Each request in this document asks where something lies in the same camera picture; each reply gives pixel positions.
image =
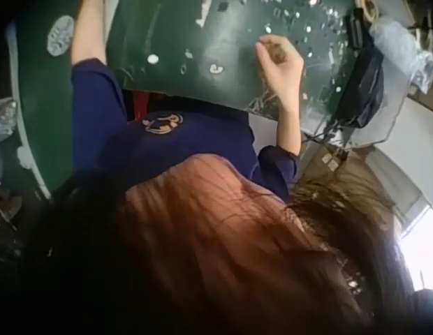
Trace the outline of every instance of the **plastic bag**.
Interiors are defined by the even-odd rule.
[[[370,28],[375,46],[426,94],[433,81],[433,54],[423,50],[406,28],[380,17]]]
[[[16,102],[13,100],[0,105],[0,142],[13,134],[16,127]]]

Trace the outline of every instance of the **white label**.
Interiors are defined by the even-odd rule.
[[[72,43],[74,19],[69,15],[58,18],[47,35],[47,52],[58,57],[64,54]]]

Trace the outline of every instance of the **table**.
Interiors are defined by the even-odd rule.
[[[107,13],[113,20],[106,22],[109,64],[127,89],[197,98],[276,119],[275,99],[262,83],[254,44],[269,29],[285,34],[307,65],[302,129],[317,135],[336,110],[336,88],[344,87],[354,61],[342,23],[354,0],[319,1],[310,6],[309,0],[213,0],[206,16],[198,0],[107,0],[114,3]],[[40,0],[8,34],[20,135],[49,192],[72,172],[71,66],[68,52],[48,53],[47,35],[59,17],[75,17],[78,4]],[[159,57],[155,65],[148,62],[151,54]],[[212,73],[211,67],[223,70]],[[340,145],[351,135],[342,133]]]

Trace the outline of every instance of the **long brown hair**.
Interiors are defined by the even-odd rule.
[[[244,213],[244,232],[212,223],[205,199],[174,177],[156,185],[162,212],[143,187],[136,202],[80,192],[45,213],[27,251],[24,301],[37,294],[57,323],[120,332],[348,333],[400,318],[411,283],[374,215],[391,207],[334,184],[298,185],[291,216],[251,193],[262,215]]]

